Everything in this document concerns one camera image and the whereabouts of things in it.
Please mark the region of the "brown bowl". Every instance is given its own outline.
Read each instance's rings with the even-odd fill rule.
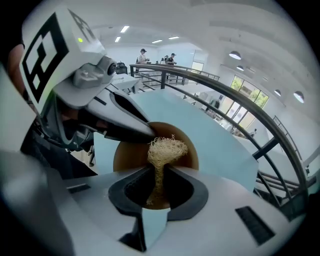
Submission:
[[[183,141],[188,147],[188,153],[177,161],[171,163],[173,166],[183,166],[199,170],[199,160],[195,146],[189,137],[174,125],[165,122],[149,122],[156,131],[157,137],[174,138]],[[113,158],[113,171],[127,171],[133,168],[145,166],[148,161],[149,144],[120,142]]]

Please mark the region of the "loofah sponge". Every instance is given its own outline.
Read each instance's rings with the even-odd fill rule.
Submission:
[[[187,145],[172,138],[158,137],[150,143],[148,150],[148,161],[155,168],[155,187],[146,201],[147,205],[152,205],[153,201],[164,195],[164,166],[172,163],[188,153]]]

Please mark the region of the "ceiling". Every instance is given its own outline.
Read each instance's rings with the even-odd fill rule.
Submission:
[[[120,44],[150,44],[159,38],[179,36],[210,56],[219,65],[236,71],[237,65],[256,71],[254,78],[268,82],[270,94],[320,123],[319,64],[308,42],[287,14],[271,0],[67,0],[98,34],[105,46],[114,45],[124,25]],[[241,61],[228,56],[240,52]],[[292,95],[301,91],[305,103]]]

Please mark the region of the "handrail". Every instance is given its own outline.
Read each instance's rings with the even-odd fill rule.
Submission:
[[[212,73],[209,73],[209,72],[205,72],[205,71],[202,71],[202,70],[198,70],[198,69],[195,69],[195,68],[192,68],[192,67],[169,65],[169,64],[154,64],[154,63],[144,64],[144,65],[151,65],[151,66],[155,65],[155,66],[163,66],[163,67],[169,67],[169,68],[186,69],[186,71],[193,70],[193,71],[199,72],[200,75],[201,75],[201,73],[205,73],[207,75],[217,77],[218,80],[220,78],[220,76],[218,76],[218,75],[215,75],[215,74],[212,74]]]
[[[307,201],[308,201],[308,191],[307,191],[306,177],[303,172],[303,167],[302,167],[301,162],[298,159],[296,152],[294,151],[291,143],[289,142],[287,137],[283,134],[283,132],[280,130],[280,128],[275,125],[273,119],[271,117],[269,117],[267,113],[265,113],[260,107],[258,107],[255,103],[253,103],[246,96],[244,96],[241,93],[239,93],[238,91],[222,84],[221,82],[218,82],[214,79],[211,79],[209,77],[206,77],[206,76],[203,76],[203,75],[200,75],[197,73],[193,73],[193,72],[189,72],[189,71],[185,71],[185,70],[181,70],[181,69],[177,69],[172,66],[170,66],[170,67],[169,66],[170,65],[163,65],[163,64],[133,64],[133,65],[130,65],[130,71],[131,71],[132,76],[134,76],[134,68],[151,69],[154,71],[160,71],[160,72],[162,72],[161,81],[153,79],[148,76],[145,76],[141,73],[138,75],[143,76],[143,77],[144,76],[148,77],[150,80],[161,83],[161,89],[164,89],[165,86],[168,86],[168,87],[173,88],[173,89],[175,89],[185,95],[188,95],[190,97],[190,93],[183,91],[182,89],[179,89],[176,86],[172,86],[170,84],[165,83],[165,77],[166,77],[167,73],[171,74],[171,75],[175,75],[175,76],[184,77],[184,78],[192,80],[196,83],[207,86],[208,88],[213,89],[213,90],[225,95],[226,97],[234,100],[235,102],[240,103],[244,108],[246,108],[250,113],[252,113],[273,134],[274,138],[277,139],[277,142],[282,146],[284,152],[286,153],[287,157],[289,158],[289,160],[293,166],[293,169],[297,175],[297,178],[299,181],[299,186],[300,186],[300,189],[303,193],[304,203],[306,205]],[[275,167],[272,160],[267,155],[267,152],[270,150],[270,148],[269,149],[266,149],[263,147],[261,148],[258,145],[258,143],[248,134],[248,132],[246,130],[244,130],[239,124],[235,123],[231,118],[227,117],[226,114],[222,113],[220,110],[216,109],[215,107],[212,107],[207,102],[205,102],[199,98],[193,97],[193,95],[191,95],[191,98],[204,104],[209,109],[211,109],[214,112],[221,115],[228,122],[230,122],[232,125],[237,127],[257,147],[258,151],[262,151],[262,155],[267,159],[267,161],[269,162],[271,167],[274,169],[276,175],[278,176],[279,180],[281,181],[281,184],[283,185],[283,187],[286,190],[286,193],[289,197],[289,201],[291,201],[290,200],[291,195],[290,195],[290,192],[287,188],[287,185],[285,184],[284,179],[282,178],[281,174],[279,173],[279,171]]]
[[[280,125],[282,125],[283,128],[285,129],[285,131],[286,131],[286,134],[285,134],[285,135],[288,135],[288,136],[290,137],[290,139],[291,139],[291,141],[292,141],[292,143],[293,143],[293,146],[294,146],[294,148],[295,148],[295,151],[297,152],[300,160],[302,161],[302,157],[301,157],[301,154],[300,154],[300,152],[299,152],[299,149],[298,149],[295,141],[292,139],[292,137],[291,137],[290,133],[288,132],[287,128],[284,126],[284,124],[280,121],[280,119],[279,119],[276,115],[274,115],[273,120],[275,120],[275,118],[279,121],[279,124],[277,124],[277,126],[279,127]]]

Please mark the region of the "light blue sheet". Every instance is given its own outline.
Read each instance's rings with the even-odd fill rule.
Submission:
[[[132,95],[151,122],[165,122],[182,130],[192,141],[201,172],[234,180],[253,191],[258,162],[228,131],[200,109],[165,90]],[[113,171],[118,141],[94,134],[95,161],[99,174]]]

